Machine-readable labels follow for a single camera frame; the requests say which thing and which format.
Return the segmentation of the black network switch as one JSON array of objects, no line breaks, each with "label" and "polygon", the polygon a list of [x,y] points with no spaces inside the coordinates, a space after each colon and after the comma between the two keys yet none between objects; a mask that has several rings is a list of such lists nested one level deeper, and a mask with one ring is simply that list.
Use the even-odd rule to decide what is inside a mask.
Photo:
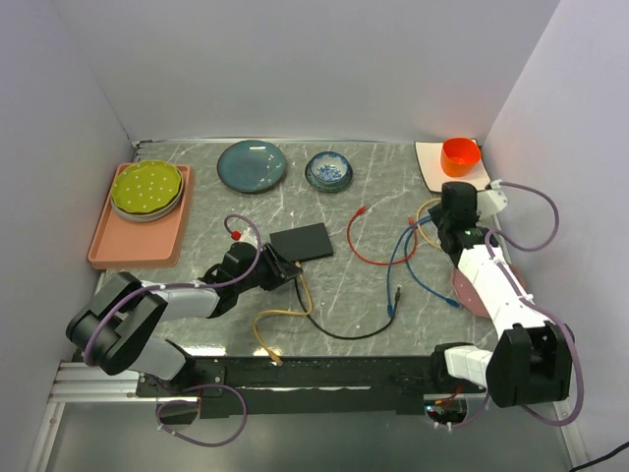
[{"label": "black network switch", "polygon": [[271,246],[289,262],[305,263],[332,257],[334,254],[327,229],[322,222],[274,232],[269,238]]}]

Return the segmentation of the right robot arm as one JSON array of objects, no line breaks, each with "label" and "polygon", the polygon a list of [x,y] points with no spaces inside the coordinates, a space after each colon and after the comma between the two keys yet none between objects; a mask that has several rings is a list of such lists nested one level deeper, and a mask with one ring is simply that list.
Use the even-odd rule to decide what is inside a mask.
[{"label": "right robot arm", "polygon": [[574,367],[569,331],[535,306],[505,260],[497,233],[479,225],[483,212],[497,213],[506,203],[498,181],[482,191],[446,182],[440,203],[429,209],[453,263],[457,295],[468,309],[487,315],[498,336],[491,351],[469,343],[436,346],[429,379],[444,392],[462,381],[476,384],[499,407],[564,400]]}]

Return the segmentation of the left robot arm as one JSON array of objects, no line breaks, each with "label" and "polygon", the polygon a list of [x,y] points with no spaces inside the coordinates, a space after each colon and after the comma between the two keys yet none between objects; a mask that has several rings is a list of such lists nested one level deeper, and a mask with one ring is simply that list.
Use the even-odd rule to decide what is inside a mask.
[{"label": "left robot arm", "polygon": [[196,359],[154,331],[161,321],[218,318],[251,289],[274,290],[303,273],[265,244],[236,242],[221,263],[192,282],[157,284],[127,271],[113,276],[66,327],[66,337],[84,362],[109,376],[124,371],[159,378],[171,394],[187,393],[195,382]]}]

